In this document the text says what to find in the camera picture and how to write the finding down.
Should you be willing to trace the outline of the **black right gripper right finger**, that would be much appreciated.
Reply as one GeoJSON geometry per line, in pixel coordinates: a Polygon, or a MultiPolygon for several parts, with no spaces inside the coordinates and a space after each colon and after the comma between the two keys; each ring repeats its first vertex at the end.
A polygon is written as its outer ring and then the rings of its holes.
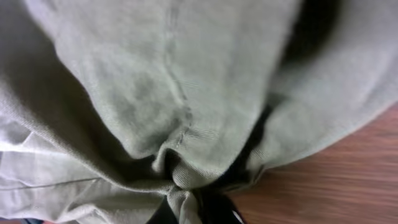
{"type": "Polygon", "coordinates": [[[201,190],[195,193],[202,224],[246,224],[233,201],[219,192],[201,190]]]}

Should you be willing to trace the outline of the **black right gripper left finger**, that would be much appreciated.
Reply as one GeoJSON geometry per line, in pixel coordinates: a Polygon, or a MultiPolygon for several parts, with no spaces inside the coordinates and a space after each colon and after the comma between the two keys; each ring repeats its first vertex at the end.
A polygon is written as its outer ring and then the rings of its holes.
{"type": "Polygon", "coordinates": [[[178,224],[178,220],[166,197],[164,197],[153,216],[147,221],[147,224],[178,224]]]}

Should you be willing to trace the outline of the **khaki cargo shorts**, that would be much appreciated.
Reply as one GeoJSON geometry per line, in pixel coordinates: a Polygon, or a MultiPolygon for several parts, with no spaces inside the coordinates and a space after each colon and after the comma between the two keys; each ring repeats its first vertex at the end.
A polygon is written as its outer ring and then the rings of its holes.
{"type": "Polygon", "coordinates": [[[1,2],[1,217],[147,223],[397,101],[397,2],[1,2]]]}

